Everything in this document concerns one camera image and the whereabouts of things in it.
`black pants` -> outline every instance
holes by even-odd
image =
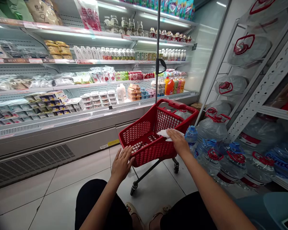
[[[104,180],[94,179],[82,186],[76,202],[75,230],[81,227],[106,184]],[[217,229],[199,192],[191,193],[178,201],[169,213],[161,218],[160,227],[161,230]],[[117,194],[109,210],[104,229],[132,230],[131,216]]]

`metal pole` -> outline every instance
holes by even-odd
[[[159,30],[160,30],[160,8],[161,0],[158,0],[158,21],[157,21],[157,59],[156,59],[156,101],[157,103],[157,94],[158,94],[158,73],[159,73]]]

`tile floor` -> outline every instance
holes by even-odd
[[[74,229],[76,197],[89,180],[106,181],[111,176],[111,165],[120,145],[71,162],[43,174],[0,189],[0,227],[4,230],[68,230]],[[123,202],[131,202],[142,220],[150,221],[157,210],[174,205],[197,188],[182,159],[179,173],[174,174],[173,161],[165,160],[154,168],[130,196],[132,183],[154,162],[129,172],[118,188]]]

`blue label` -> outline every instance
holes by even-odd
[[[270,152],[266,153],[266,157],[272,158],[278,167],[288,171],[288,163],[280,159],[279,157],[275,156],[274,154],[271,154]]]

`red shopping basket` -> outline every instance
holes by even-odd
[[[188,110],[192,115],[185,120],[159,107],[162,102],[167,102],[169,106],[176,109]],[[168,128],[185,133],[198,114],[198,110],[183,103],[168,99],[158,100],[143,117],[119,133],[119,140],[123,148],[128,145],[133,147],[130,156],[131,158],[135,157],[133,166],[139,167],[155,159],[174,158],[177,153],[173,142],[166,142],[166,138],[157,135],[157,133]]]

